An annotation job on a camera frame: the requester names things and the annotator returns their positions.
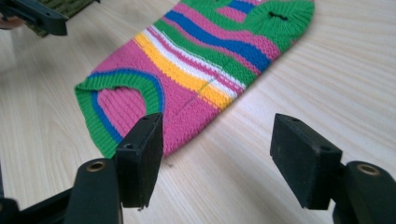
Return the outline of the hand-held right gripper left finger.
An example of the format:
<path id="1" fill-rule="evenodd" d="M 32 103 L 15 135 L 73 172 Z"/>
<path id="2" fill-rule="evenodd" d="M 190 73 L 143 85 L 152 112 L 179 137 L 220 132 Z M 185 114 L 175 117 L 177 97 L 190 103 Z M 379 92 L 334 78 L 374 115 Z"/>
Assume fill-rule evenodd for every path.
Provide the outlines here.
<path id="1" fill-rule="evenodd" d="M 163 158 L 163 114 L 141 118 L 116 147 L 120 201 L 126 208 L 149 206 Z"/>

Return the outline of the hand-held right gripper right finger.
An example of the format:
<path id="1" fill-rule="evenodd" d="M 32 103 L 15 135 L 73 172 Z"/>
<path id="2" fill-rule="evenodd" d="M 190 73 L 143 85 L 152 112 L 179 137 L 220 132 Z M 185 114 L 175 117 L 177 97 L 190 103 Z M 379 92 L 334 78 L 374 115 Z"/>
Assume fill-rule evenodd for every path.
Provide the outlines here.
<path id="1" fill-rule="evenodd" d="M 327 209 L 342 150 L 303 121 L 276 114 L 270 155 L 301 207 Z"/>

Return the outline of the striped knitted pet sweater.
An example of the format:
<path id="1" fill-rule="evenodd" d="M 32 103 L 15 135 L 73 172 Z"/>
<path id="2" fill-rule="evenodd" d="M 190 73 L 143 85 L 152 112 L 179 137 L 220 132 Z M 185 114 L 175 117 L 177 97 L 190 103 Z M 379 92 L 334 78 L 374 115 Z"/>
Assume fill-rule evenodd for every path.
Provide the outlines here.
<path id="1" fill-rule="evenodd" d="M 163 114 L 163 153 L 186 145 L 306 31 L 315 0 L 179 0 L 98 64 L 75 95 L 107 158 Z"/>

